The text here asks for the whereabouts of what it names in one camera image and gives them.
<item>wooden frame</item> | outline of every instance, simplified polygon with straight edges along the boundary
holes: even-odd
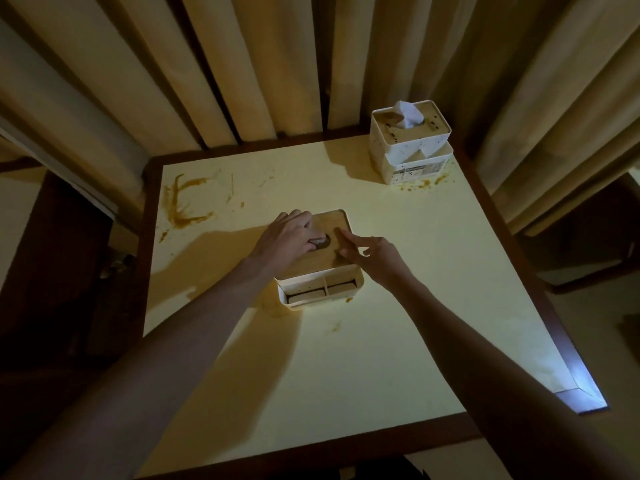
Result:
[[[258,141],[240,146],[225,146],[203,152],[177,153],[156,157],[145,170],[147,202],[143,217],[142,234],[138,248],[138,277],[141,293],[139,310],[136,315],[138,336],[142,337],[144,327],[147,292],[153,256],[156,217],[161,190],[164,165],[207,158],[258,152],[284,146],[316,143],[330,139],[367,134],[358,128],[344,128],[320,134],[309,134],[280,140]],[[467,178],[477,201],[480,203],[489,224],[500,240],[511,264],[516,269],[524,288],[529,293],[549,335],[553,339],[567,368],[578,387],[556,393],[574,411],[583,414],[607,409],[607,403],[592,379],[578,351],[564,330],[560,318],[545,295],[542,282],[533,272],[522,250],[507,229],[493,201],[476,174],[463,145],[455,138],[450,139],[456,160]],[[265,477],[284,471],[302,471],[325,468],[341,468],[375,458],[407,454],[434,447],[455,444],[482,437],[482,434],[468,413],[458,413],[436,419],[420,421],[393,428],[371,431],[360,435],[347,436],[335,440],[304,445],[237,460],[224,461],[204,467],[190,468],[148,478],[154,479],[200,479]]]

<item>beige curtain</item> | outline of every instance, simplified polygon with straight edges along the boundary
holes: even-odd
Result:
[[[2,116],[138,215],[150,157],[366,125],[398,99],[436,101],[513,232],[550,225],[640,142],[640,0],[0,0],[0,13]]]

